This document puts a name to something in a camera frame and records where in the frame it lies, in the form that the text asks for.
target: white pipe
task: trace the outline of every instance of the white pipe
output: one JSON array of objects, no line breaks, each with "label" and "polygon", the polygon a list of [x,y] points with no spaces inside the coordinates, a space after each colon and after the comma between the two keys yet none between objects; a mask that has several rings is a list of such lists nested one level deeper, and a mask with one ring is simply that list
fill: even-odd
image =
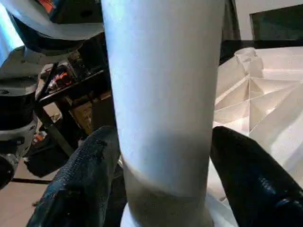
[{"label": "white pipe", "polygon": [[102,8],[132,219],[202,226],[224,1]]}]

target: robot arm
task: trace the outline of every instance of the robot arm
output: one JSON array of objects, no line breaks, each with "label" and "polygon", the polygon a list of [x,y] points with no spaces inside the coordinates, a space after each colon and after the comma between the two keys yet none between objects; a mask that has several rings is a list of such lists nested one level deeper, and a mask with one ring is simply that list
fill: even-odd
[{"label": "robot arm", "polygon": [[35,1],[0,4],[0,189],[14,176],[36,131],[38,75],[46,64],[67,59],[102,23],[59,25]]}]

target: black surface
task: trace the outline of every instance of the black surface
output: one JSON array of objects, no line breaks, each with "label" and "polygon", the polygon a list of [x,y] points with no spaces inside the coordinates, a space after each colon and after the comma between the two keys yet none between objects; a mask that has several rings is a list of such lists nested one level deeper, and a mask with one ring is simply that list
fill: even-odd
[{"label": "black surface", "polygon": [[303,226],[303,190],[256,141],[216,127],[211,159],[239,227]]},{"label": "black surface", "polygon": [[52,0],[53,10],[49,18],[57,24],[102,23],[101,1]]},{"label": "black surface", "polygon": [[0,156],[0,190],[11,181],[14,174],[13,166],[5,158]]},{"label": "black surface", "polygon": [[0,96],[0,131],[22,128],[33,120],[35,93]]}]

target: white lattice structure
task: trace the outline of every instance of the white lattice structure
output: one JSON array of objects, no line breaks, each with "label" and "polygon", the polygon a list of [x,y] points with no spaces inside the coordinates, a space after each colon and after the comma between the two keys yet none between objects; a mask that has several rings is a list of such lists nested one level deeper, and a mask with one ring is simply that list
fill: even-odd
[{"label": "white lattice structure", "polygon": [[[303,186],[303,48],[246,48],[220,66],[214,127],[220,125],[256,140]],[[212,163],[208,193],[234,223]]]}]

